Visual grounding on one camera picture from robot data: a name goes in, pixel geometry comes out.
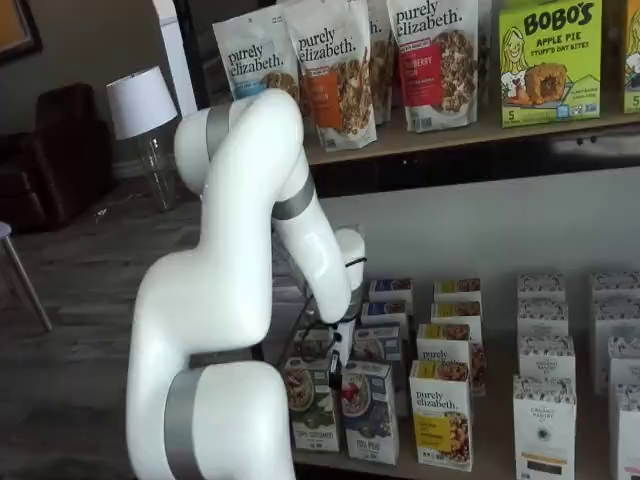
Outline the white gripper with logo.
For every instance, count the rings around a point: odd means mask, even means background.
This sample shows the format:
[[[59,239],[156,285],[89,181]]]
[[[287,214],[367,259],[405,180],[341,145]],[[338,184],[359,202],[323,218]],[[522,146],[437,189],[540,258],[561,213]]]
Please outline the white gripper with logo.
[[[334,333],[339,339],[334,343],[334,350],[329,357],[327,369],[328,385],[333,391],[340,392],[342,388],[342,369],[351,355],[353,336],[356,326],[356,320],[349,322],[341,321],[332,325]]]

